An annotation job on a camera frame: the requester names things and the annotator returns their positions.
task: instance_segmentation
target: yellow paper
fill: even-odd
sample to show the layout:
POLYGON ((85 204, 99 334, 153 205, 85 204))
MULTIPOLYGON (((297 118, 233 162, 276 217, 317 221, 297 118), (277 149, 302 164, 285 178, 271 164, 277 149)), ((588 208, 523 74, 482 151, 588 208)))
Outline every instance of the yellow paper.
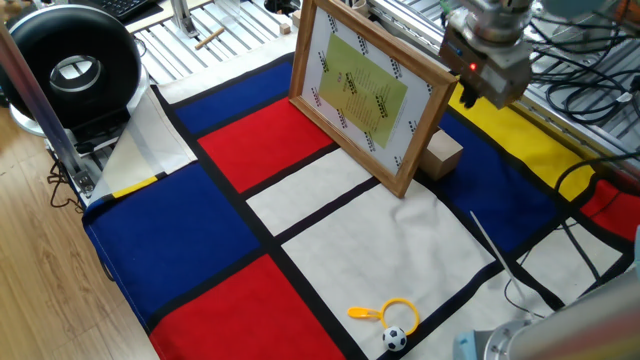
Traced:
POLYGON ((385 148, 407 86, 335 34, 323 70, 320 97, 385 148))

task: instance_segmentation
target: yellow ring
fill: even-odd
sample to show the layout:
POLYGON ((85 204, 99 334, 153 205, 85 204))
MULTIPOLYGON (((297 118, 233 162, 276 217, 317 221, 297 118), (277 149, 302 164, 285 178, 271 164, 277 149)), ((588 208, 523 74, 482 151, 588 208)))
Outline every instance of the yellow ring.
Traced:
POLYGON ((416 309, 416 307, 413 306, 411 301, 409 301, 407 299, 394 298, 394 299, 391 299, 391 300, 387 301, 382 306, 382 310, 380 310, 380 322, 382 322, 382 326, 384 326, 385 329, 388 328, 387 323, 384 321, 384 312, 387 311, 387 308, 389 307, 389 305, 396 304, 396 303, 403 303, 405 305, 408 305, 411 308, 411 310, 413 310, 413 315, 416 316, 416 323, 413 325, 411 330, 405 331, 405 334, 407 334, 407 335, 413 334, 413 332, 416 331, 416 329, 418 328, 418 325, 420 324, 420 315, 418 314, 418 309, 416 309))

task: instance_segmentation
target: wooden floor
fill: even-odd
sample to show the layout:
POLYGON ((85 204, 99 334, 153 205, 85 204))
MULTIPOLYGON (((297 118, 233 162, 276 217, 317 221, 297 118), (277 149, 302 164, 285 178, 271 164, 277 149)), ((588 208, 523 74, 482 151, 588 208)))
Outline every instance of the wooden floor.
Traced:
MULTIPOLYGON (((158 359, 81 216, 49 206, 51 165, 0 109, 0 359, 158 359)), ((56 198, 72 196, 62 185, 56 198)))

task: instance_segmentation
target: keyboard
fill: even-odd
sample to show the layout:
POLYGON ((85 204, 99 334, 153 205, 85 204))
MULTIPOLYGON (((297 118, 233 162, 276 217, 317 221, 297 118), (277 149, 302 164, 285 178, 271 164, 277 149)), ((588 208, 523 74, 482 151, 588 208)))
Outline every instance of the keyboard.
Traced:
POLYGON ((125 22, 156 3, 155 0, 85 0, 125 22))

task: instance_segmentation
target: framed picture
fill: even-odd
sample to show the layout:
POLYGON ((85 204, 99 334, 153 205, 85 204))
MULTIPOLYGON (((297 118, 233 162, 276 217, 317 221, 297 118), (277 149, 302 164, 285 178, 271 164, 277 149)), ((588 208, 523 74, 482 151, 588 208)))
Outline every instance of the framed picture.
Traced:
POLYGON ((344 3, 305 0, 289 98, 403 197, 456 79, 344 3))

